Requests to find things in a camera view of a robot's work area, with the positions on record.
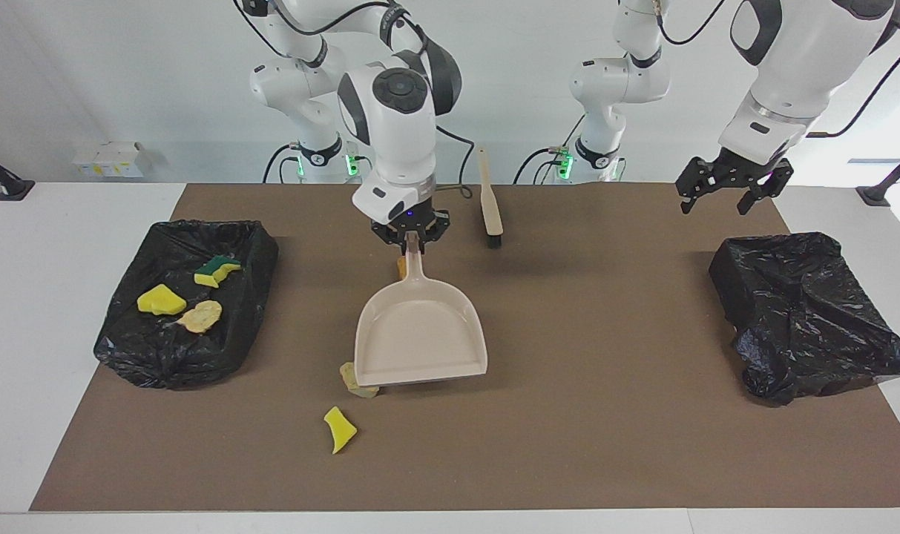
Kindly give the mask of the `black bag-lined trash bin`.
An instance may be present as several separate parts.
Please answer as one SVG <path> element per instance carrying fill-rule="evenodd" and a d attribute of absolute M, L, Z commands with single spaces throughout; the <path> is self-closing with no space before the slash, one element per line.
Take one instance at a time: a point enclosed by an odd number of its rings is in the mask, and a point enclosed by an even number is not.
<path fill-rule="evenodd" d="M 219 288 L 198 285 L 193 273 L 215 256 L 239 260 Z M 263 324 L 279 260 L 279 246 L 260 222 L 156 222 L 108 302 L 93 345 L 102 364 L 135 386 L 184 389 L 212 384 L 238 371 Z M 176 324 L 179 315 L 137 310 L 137 298 L 165 284 L 192 309 L 222 304 L 220 320 L 205 334 Z"/>
<path fill-rule="evenodd" d="M 900 378 L 900 335 L 828 234 L 724 240 L 709 276 L 755 398 L 785 406 Z"/>

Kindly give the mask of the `tan sponge chunk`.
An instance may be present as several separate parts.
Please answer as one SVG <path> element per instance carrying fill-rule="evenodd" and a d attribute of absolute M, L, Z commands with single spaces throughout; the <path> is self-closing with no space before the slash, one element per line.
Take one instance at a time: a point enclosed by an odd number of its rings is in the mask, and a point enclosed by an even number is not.
<path fill-rule="evenodd" d="M 358 384 L 355 363 L 352 361 L 342 364 L 338 369 L 338 372 L 340 372 L 341 380 L 344 382 L 348 392 L 358 396 L 358 398 L 375 398 L 375 396 L 381 392 L 381 389 L 379 389 L 378 386 L 361 386 Z"/>
<path fill-rule="evenodd" d="M 186 311 L 176 321 L 176 324 L 192 334 L 205 334 L 220 320 L 222 313 L 221 303 L 215 300 L 205 300 Z"/>

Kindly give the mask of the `brown table mat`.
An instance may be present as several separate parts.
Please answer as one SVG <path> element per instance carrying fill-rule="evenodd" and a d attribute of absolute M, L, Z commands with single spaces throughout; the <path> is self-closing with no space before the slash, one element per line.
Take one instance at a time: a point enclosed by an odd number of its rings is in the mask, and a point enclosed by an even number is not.
<path fill-rule="evenodd" d="M 431 277 L 476 304 L 480 378 L 348 393 L 358 315 L 398 250 L 339 185 L 190 185 L 176 219 L 259 220 L 280 247 L 246 364 L 194 391 L 99 368 L 33 511 L 900 507 L 900 423 L 876 386 L 769 408 L 739 381 L 708 275 L 728 237 L 782 234 L 738 192 L 683 216 L 672 185 L 503 186 L 504 243 L 475 200 Z M 338 454 L 322 418 L 358 434 Z"/>

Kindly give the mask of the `beige plastic dustpan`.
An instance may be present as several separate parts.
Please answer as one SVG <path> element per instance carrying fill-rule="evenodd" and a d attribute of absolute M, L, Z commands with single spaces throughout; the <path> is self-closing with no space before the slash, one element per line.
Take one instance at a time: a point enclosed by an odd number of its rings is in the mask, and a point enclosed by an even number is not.
<path fill-rule="evenodd" d="M 406 239 L 406 276 L 377 291 L 358 318 L 352 358 L 358 385 L 484 375 L 488 354 L 476 307 L 459 288 L 426 276 L 417 232 Z"/>

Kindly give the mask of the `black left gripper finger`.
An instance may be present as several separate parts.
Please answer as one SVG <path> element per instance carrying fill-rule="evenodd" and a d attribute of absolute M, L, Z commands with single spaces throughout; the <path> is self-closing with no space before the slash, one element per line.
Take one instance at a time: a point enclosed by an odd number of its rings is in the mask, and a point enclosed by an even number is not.
<path fill-rule="evenodd" d="M 739 200 L 739 214 L 747 215 L 755 203 L 761 202 L 767 197 L 778 197 L 792 178 L 793 172 L 795 169 L 791 162 L 779 162 L 775 169 L 768 173 L 768 176 L 752 180 L 747 191 Z"/>
<path fill-rule="evenodd" d="M 680 209 L 683 215 L 688 215 L 697 200 L 706 194 L 709 185 L 708 171 L 708 162 L 705 162 L 700 156 L 694 156 L 678 176 L 676 189 L 680 197 Z"/>

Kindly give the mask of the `yellow green-backed sponge piece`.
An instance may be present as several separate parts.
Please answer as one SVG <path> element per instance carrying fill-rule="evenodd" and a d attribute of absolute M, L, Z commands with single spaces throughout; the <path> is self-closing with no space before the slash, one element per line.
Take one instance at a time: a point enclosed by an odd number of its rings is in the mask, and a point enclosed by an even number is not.
<path fill-rule="evenodd" d="M 233 271 L 242 269 L 243 265 L 235 258 L 215 256 L 193 273 L 193 281 L 198 285 L 216 289 Z"/>

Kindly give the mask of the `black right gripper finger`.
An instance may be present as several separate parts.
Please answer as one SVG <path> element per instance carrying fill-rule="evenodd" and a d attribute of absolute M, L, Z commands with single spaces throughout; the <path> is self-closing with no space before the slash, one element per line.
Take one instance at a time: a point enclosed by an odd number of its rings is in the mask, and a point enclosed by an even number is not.
<path fill-rule="evenodd" d="M 407 252 L 407 227 L 406 224 L 398 223 L 397 226 L 394 226 L 393 223 L 381 224 L 378 222 L 371 222 L 371 230 L 379 239 L 383 241 L 383 243 L 387 245 L 394 245 L 400 248 L 400 254 L 406 254 Z"/>
<path fill-rule="evenodd" d="M 440 240 L 450 227 L 450 213 L 433 211 L 430 221 L 418 230 L 418 249 L 420 254 L 426 253 L 426 245 Z"/>

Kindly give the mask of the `beige handled hand brush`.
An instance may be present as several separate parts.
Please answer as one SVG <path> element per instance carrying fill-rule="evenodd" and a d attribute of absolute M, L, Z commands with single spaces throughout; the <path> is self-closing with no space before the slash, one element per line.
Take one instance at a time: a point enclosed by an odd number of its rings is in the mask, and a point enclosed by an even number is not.
<path fill-rule="evenodd" d="M 480 172 L 479 199 L 487 234 L 487 246 L 490 247 L 490 249 L 498 249 L 502 247 L 502 236 L 504 234 L 502 216 L 497 198 L 493 191 L 493 186 L 491 185 L 490 163 L 488 162 L 487 150 L 484 149 L 483 146 L 479 146 L 479 148 L 477 148 L 477 154 Z"/>

